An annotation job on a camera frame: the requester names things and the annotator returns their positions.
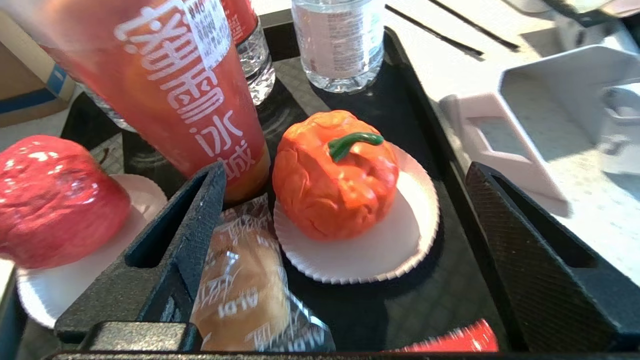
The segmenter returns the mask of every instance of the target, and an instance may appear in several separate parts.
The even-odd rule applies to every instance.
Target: food packaging
[[[482,319],[464,329],[456,329],[445,336],[404,347],[397,352],[497,352],[498,340]]]
[[[222,213],[191,322],[206,351],[323,352],[331,332],[289,292],[267,195]]]

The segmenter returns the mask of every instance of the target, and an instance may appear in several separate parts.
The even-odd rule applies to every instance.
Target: wrapped bread
[[[191,315],[203,337],[202,350],[277,351],[279,343],[313,331],[322,341],[312,337],[311,348],[327,341],[332,347],[324,324],[299,320],[303,309],[287,289],[266,195],[227,210],[220,223],[211,237]]]

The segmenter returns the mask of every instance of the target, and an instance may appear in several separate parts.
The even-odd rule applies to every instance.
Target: orange pumpkin-shaped bun
[[[372,126],[347,111],[317,113],[291,126],[278,146],[273,189],[309,238],[354,238],[391,208],[396,156]]]

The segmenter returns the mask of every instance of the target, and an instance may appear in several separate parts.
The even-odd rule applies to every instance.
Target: paper plate
[[[427,256],[438,231],[438,195],[423,167],[402,149],[392,147],[400,167],[394,204],[383,221],[355,239],[311,240],[276,201],[276,234],[298,270],[330,284],[384,281],[406,274]]]
[[[20,302],[27,314],[44,327],[53,329],[60,315],[114,262],[167,203],[162,189],[146,177],[130,174],[111,177],[125,188],[132,207],[129,218],[113,239],[75,263],[45,270],[17,270]]]

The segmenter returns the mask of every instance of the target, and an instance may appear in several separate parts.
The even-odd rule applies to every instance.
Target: sticker label
[[[219,1],[190,0],[186,3],[187,19],[204,64],[213,69],[231,46],[231,31]]]

